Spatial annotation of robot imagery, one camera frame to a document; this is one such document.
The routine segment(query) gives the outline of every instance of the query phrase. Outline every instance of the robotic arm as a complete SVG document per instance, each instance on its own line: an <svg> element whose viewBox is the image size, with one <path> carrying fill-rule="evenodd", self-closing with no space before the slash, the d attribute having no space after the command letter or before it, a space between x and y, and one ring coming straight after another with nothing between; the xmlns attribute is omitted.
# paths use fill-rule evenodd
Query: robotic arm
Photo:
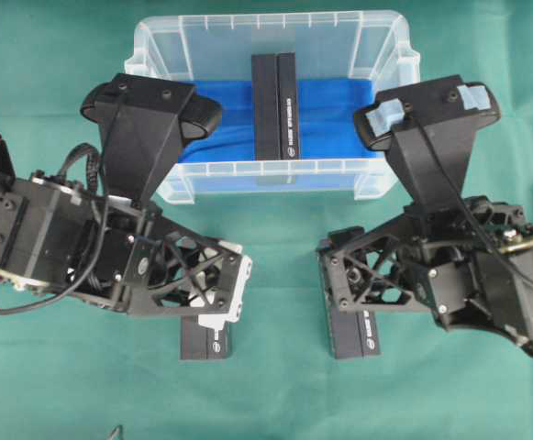
<svg viewBox="0 0 533 440"><path fill-rule="evenodd" d="M413 202L317 250L333 312L430 312L446 330L510 339L533 357L533 225L518 205L461 198L476 131L496 122L483 84L451 76L379 92L355 126L383 151Z"/></svg>
<svg viewBox="0 0 533 440"><path fill-rule="evenodd" d="M0 314L73 296L135 316L195 316L216 334L237 322L251 268L242 247L175 224L150 200L183 148L215 130L220 105L191 84L118 74L81 112L103 151L82 144L55 175L16 177L0 136L0 282L47 296ZM86 185L66 177L80 158Z"/></svg>

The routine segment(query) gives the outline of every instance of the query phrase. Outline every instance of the green tablecloth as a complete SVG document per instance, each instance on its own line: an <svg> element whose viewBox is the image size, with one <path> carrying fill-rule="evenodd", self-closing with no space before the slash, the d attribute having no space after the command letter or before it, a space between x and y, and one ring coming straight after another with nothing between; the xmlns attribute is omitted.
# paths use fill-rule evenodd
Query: green tablecloth
<svg viewBox="0 0 533 440"><path fill-rule="evenodd" d="M96 126L85 94L122 70L151 15L392 8L411 26L424 79L488 84L502 120L481 131L465 195L523 204L533 221L533 1L0 1L0 132L17 173L55 171ZM383 314L383 355L328 353L314 248L408 203L350 192L200 197L165 214L245 245L253 276L234 356L178 360L178 320L138 320L68 300L0 317L0 439L533 439L533 360L504 339L446 334L426 314ZM0 303L33 298L0 288Z"/></svg>

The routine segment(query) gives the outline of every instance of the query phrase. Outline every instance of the clear storage bin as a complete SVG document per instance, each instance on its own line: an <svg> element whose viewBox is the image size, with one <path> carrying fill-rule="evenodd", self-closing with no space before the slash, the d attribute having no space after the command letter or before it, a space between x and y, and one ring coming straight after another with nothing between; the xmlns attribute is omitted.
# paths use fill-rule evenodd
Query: clear storage bin
<svg viewBox="0 0 533 440"><path fill-rule="evenodd" d="M369 80L372 94L419 81L420 56L394 11L153 16L138 23L125 70L183 82L249 81L252 54L282 52L295 53L298 80ZM224 159L176 164L159 194L170 204L193 204L200 193L352 190L361 200L383 196L395 182L382 154Z"/></svg>

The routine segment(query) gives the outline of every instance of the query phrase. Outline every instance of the black wire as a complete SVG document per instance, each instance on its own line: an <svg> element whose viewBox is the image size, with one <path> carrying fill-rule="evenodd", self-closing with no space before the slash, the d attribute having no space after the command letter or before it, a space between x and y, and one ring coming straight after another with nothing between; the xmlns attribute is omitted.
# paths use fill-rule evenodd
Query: black wire
<svg viewBox="0 0 533 440"><path fill-rule="evenodd" d="M113 115L113 119L111 120L109 129L107 130L107 133L105 136L105 142L102 146L102 153L100 155L101 157L103 157L103 154L105 154L106 144L108 140L110 139L110 134L113 131L113 128L117 120L117 115L119 114L119 110L121 109L121 106L124 103L124 101L125 101L125 95L122 95L117 102L117 109L115 111L115 114ZM4 315L10 315L10 314L21 314L23 312L29 312L32 310L41 309L42 307L46 307L47 305L52 305L54 303L57 303L61 299L73 293L87 279L87 277L93 271L94 266L96 265L97 260L99 260L99 256L101 254L101 249L103 247L103 242L105 240L105 225L107 224L107 218L109 215L109 189L107 186L107 180L105 176L105 166L102 160L99 160L98 174L99 174L99 180L101 181L101 187L102 187L102 192L103 192L103 200L104 200L103 213L101 214L101 223L99 226L99 230L97 232L97 238L95 240L93 255L91 256L89 263L86 265L81 275L79 275L78 277L75 277L72 284L68 286L66 289L64 289L64 291L60 293L56 293L54 296L51 296L45 300L32 302L30 304L21 305L18 307L0 309L0 315L4 316Z"/></svg>
<svg viewBox="0 0 533 440"><path fill-rule="evenodd" d="M69 168L77 160L84 156L86 156L86 187L90 192L96 193L98 186L97 174L99 172L99 162L101 160L101 156L99 155L97 148L93 147L91 144L84 142L74 147L72 151L68 153L68 156L66 157L64 163L62 163L62 166L59 169L56 177L66 180L66 173L68 172Z"/></svg>
<svg viewBox="0 0 533 440"><path fill-rule="evenodd" d="M512 262L509 261L507 258L503 256L503 254L500 253L494 242L491 240L491 238L486 234L476 217L474 217L473 213L470 211L468 206L466 206L466 203L461 198L460 190L456 187L455 183L449 176L448 172L443 167L443 164L441 163L441 160L439 160L439 156L437 151L435 150L435 146L433 145L433 142L429 138L428 132L425 130L423 125L412 115L409 114L409 117L411 120L413 120L417 127L419 128L419 132L421 133L421 136L423 136L423 139L425 140L425 143L427 144L429 153L431 154L432 159L434 160L435 164L437 165L439 172L443 175L446 182L448 183L451 192L453 193L454 199L458 206L461 209L461 212L466 217L466 220L476 233L476 235L480 238L480 240L483 242L483 244L486 246L486 249L492 254L494 259L498 263L505 268L510 274L516 275L518 278L520 278L527 286L529 286L531 289L533 289L533 280L530 279L527 275L525 275L519 268Z"/></svg>

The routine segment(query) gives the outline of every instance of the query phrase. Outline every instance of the blue fabric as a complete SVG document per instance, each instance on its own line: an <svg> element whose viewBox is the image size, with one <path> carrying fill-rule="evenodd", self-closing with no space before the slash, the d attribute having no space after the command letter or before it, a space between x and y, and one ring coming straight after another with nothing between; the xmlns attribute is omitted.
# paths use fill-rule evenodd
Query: blue fabric
<svg viewBox="0 0 533 440"><path fill-rule="evenodd" d="M254 160L250 81L197 81L197 92L219 101L223 120L209 138L192 142L180 162ZM372 102L368 80L301 80L297 85L301 159L369 158L354 129L354 112Z"/></svg>

